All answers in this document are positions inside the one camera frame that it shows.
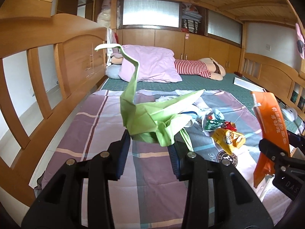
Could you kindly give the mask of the green paper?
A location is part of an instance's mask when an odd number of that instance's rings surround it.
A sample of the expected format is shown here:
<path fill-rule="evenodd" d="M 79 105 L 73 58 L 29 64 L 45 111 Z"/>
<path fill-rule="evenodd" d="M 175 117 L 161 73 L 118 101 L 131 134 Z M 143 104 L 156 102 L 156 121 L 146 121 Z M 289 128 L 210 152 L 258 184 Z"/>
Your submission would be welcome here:
<path fill-rule="evenodd" d="M 100 44 L 95 47 L 95 51 L 108 48 L 118 48 L 123 57 L 135 67 L 129 84 L 120 96 L 123 124 L 132 139 L 168 147 L 174 144 L 175 135 L 179 133 L 188 150 L 192 152 L 194 149 L 191 139 L 185 129 L 192 116 L 183 114 L 182 111 L 196 102 L 204 90 L 194 91 L 167 101 L 134 104 L 140 64 L 119 44 Z"/>

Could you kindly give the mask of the green wafer bag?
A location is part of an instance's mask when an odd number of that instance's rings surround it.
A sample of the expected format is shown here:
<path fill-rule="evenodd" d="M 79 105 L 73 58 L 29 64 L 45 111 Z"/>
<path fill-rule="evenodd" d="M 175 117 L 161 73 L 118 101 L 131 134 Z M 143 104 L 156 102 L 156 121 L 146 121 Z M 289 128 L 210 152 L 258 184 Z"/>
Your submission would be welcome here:
<path fill-rule="evenodd" d="M 202 127 L 205 131 L 214 131 L 225 122 L 224 115 L 218 109 L 207 113 L 202 120 Z"/>

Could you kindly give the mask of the orange snack wrapper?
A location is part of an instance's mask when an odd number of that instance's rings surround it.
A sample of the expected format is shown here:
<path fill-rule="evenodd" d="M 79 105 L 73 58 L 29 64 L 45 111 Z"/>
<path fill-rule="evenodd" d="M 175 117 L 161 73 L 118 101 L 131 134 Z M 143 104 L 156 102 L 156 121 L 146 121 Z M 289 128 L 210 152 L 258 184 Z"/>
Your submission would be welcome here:
<path fill-rule="evenodd" d="M 273 93 L 252 92 L 254 101 L 254 114 L 259 121 L 263 139 L 274 143 L 285 153 L 290 153 L 290 145 L 285 121 L 279 104 Z M 259 154 L 259 159 L 253 173 L 254 187 L 257 188 L 266 175 L 275 173 L 274 160 L 264 153 Z"/>

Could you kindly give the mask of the yellow snack bag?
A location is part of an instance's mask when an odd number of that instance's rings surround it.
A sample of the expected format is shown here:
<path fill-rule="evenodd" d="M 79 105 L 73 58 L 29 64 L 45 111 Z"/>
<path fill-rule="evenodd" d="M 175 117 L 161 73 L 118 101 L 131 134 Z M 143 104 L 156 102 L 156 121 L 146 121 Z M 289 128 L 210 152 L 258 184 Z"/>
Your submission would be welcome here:
<path fill-rule="evenodd" d="M 218 128 L 211 137 L 229 155 L 246 143 L 246 137 L 243 134 L 229 129 Z"/>

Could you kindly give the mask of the plaid pink grey bedsheet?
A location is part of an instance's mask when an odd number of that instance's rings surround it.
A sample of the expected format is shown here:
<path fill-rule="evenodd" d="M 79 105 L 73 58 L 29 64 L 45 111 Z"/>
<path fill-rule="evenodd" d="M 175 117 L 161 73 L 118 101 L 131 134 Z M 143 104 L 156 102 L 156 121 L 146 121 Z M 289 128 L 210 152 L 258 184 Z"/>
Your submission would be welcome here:
<path fill-rule="evenodd" d="M 108 180 L 112 142 L 126 130 L 120 113 L 123 92 L 90 95 L 58 145 L 31 211 L 38 228 L 289 228 L 284 214 L 292 200 L 277 189 L 274 175 L 257 188 L 253 173 L 263 138 L 255 115 L 231 93 L 204 91 L 201 98 L 225 121 L 233 122 L 246 143 L 227 154 L 192 120 L 185 129 L 193 151 L 187 154 L 189 179 L 173 173 L 168 147 L 134 141 L 123 175 Z M 162 102 L 191 92 L 141 90 L 134 104 Z"/>

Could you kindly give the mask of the small red wrapper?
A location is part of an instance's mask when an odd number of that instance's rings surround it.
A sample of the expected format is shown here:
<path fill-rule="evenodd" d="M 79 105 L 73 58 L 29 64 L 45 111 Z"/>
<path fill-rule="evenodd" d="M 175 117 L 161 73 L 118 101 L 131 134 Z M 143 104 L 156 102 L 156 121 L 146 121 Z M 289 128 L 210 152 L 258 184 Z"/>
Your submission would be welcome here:
<path fill-rule="evenodd" d="M 236 125 L 233 122 L 225 121 L 222 123 L 221 128 L 231 131 L 237 131 Z"/>

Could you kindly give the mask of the grey blue cushion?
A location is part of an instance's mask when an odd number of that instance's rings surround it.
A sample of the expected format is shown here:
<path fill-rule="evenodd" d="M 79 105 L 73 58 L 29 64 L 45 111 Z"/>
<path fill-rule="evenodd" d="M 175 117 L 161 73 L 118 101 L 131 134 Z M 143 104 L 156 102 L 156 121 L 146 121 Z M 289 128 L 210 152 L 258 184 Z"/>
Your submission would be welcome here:
<path fill-rule="evenodd" d="M 121 69 L 121 65 L 112 64 L 106 68 L 105 74 L 110 79 L 120 80 L 121 79 L 121 77 L 119 76 L 120 69 Z"/>

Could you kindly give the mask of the green bed mat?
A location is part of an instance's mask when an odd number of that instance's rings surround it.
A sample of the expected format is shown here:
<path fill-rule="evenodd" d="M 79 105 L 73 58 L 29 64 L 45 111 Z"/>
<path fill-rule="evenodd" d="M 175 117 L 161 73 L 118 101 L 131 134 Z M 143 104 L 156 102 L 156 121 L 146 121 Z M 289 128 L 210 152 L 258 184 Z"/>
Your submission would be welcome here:
<path fill-rule="evenodd" d="M 163 92 L 173 92 L 175 90 L 223 90 L 231 93 L 238 101 L 240 101 L 246 108 L 253 113 L 253 98 L 250 91 L 234 85 L 235 74 L 226 74 L 222 81 L 214 81 L 206 79 L 200 76 L 182 75 L 182 82 L 177 83 L 158 83 L 158 82 L 138 82 L 138 90 L 154 90 Z M 101 90 L 111 91 L 124 91 L 128 82 L 119 79 L 108 78 L 105 83 L 102 84 Z M 304 122 L 298 117 L 294 122 L 285 122 L 286 128 L 292 132 L 303 132 Z"/>

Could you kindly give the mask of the pink pillow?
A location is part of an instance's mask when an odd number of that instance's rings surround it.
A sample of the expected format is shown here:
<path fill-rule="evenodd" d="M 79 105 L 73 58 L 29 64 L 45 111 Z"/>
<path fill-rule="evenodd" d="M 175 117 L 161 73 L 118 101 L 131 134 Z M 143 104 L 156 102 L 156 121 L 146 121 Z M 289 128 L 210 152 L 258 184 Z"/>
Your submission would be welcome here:
<path fill-rule="evenodd" d="M 139 62 L 137 80 L 144 82 L 177 83 L 182 78 L 175 68 L 172 50 L 160 47 L 123 45 L 124 52 Z"/>

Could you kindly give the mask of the striped plush doll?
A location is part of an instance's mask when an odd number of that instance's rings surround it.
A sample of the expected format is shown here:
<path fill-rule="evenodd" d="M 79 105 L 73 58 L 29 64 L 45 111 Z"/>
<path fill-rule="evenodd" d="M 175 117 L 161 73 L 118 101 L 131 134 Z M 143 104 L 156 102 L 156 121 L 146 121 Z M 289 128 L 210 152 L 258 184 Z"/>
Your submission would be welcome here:
<path fill-rule="evenodd" d="M 200 60 L 175 60 L 175 68 L 182 75 L 196 75 L 216 81 L 222 81 L 226 75 L 225 68 L 210 57 Z"/>

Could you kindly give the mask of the white flat board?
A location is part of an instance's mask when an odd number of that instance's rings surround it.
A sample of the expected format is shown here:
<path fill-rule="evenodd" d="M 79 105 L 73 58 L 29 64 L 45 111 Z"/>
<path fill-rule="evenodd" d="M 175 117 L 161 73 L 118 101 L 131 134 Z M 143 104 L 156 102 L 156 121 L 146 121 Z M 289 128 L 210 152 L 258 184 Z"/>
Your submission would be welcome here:
<path fill-rule="evenodd" d="M 233 84 L 236 86 L 242 87 L 244 89 L 247 89 L 251 92 L 266 92 L 266 90 L 264 88 L 262 88 L 261 86 L 258 86 L 256 84 L 253 84 L 246 80 L 240 79 L 238 77 L 234 77 Z"/>

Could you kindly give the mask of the frosted window right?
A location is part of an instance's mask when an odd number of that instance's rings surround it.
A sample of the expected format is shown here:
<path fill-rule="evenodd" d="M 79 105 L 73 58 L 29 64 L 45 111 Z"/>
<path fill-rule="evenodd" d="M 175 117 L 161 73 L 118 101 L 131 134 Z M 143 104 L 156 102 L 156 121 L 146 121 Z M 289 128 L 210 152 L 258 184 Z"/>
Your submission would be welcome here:
<path fill-rule="evenodd" d="M 207 33 L 241 44 L 242 24 L 225 15 L 209 10 Z"/>

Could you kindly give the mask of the frosted window left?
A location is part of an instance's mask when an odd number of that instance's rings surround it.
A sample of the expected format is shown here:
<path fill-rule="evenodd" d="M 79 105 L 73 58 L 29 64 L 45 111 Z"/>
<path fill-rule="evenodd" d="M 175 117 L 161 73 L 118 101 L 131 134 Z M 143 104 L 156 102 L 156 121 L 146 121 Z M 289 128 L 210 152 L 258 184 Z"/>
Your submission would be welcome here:
<path fill-rule="evenodd" d="M 123 26 L 179 28 L 180 3 L 163 0 L 124 0 Z"/>

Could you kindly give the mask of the wooden footboard rail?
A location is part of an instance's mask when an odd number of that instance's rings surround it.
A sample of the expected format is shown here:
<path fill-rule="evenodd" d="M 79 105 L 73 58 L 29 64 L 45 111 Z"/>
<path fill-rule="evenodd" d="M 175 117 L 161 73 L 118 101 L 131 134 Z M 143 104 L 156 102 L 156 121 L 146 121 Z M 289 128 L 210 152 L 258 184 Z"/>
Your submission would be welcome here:
<path fill-rule="evenodd" d="M 304 79 L 295 69 L 267 56 L 245 53 L 240 72 L 294 108 L 304 119 Z"/>

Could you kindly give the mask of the wooden wall cabinets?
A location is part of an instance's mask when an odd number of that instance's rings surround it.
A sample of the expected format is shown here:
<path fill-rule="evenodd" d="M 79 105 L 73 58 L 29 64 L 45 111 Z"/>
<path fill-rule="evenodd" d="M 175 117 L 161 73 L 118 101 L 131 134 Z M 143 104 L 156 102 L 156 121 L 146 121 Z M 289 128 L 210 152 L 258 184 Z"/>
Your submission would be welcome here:
<path fill-rule="evenodd" d="M 122 29 L 116 33 L 121 44 L 167 48 L 173 51 L 176 59 L 182 60 L 211 57 L 228 73 L 234 73 L 239 68 L 240 46 L 218 36 L 146 28 Z"/>

